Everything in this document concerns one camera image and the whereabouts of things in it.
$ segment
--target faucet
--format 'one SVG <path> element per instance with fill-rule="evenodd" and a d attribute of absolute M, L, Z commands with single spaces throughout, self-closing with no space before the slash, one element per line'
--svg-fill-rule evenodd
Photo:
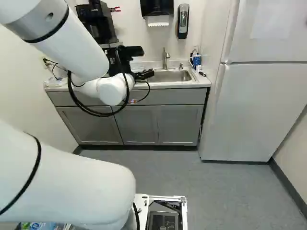
<path fill-rule="evenodd" d="M 163 48 L 163 53 L 162 53 L 162 57 L 163 57 L 163 69 L 167 69 L 167 59 L 169 59 L 171 56 L 169 53 L 167 53 L 165 51 L 165 47 Z"/>

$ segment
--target paper towel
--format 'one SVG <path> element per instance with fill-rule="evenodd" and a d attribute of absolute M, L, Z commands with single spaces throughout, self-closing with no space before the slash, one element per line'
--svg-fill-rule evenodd
<path fill-rule="evenodd" d="M 169 25 L 169 15 L 160 16 L 150 16 L 146 17 L 147 25 L 152 26 L 168 26 Z"/>

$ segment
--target cabinet door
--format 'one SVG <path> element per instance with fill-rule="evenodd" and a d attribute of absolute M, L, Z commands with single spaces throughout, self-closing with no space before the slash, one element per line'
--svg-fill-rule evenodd
<path fill-rule="evenodd" d="M 127 106 L 115 119 L 125 145 L 158 145 L 158 106 Z"/>
<path fill-rule="evenodd" d="M 203 105 L 162 105 L 158 112 L 160 145 L 197 145 Z"/>
<path fill-rule="evenodd" d="M 95 111 L 110 113 L 110 107 L 94 107 Z M 63 121 L 79 144 L 122 145 L 115 119 L 96 117 L 77 107 L 57 108 Z"/>

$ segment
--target coffee maker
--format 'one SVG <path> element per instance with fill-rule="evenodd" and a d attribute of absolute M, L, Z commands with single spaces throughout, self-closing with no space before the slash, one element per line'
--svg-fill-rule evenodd
<path fill-rule="evenodd" d="M 100 0 L 89 0 L 88 5 L 77 5 L 78 18 L 98 44 L 117 43 L 111 10 Z"/>

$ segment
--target refrigerator door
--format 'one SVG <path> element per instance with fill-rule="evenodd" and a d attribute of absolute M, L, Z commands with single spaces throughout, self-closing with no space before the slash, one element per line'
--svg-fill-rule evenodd
<path fill-rule="evenodd" d="M 222 62 L 303 62 L 306 41 L 306 0 L 233 0 Z"/>
<path fill-rule="evenodd" d="M 307 64 L 225 65 L 201 158 L 267 162 L 307 103 L 306 74 Z"/>

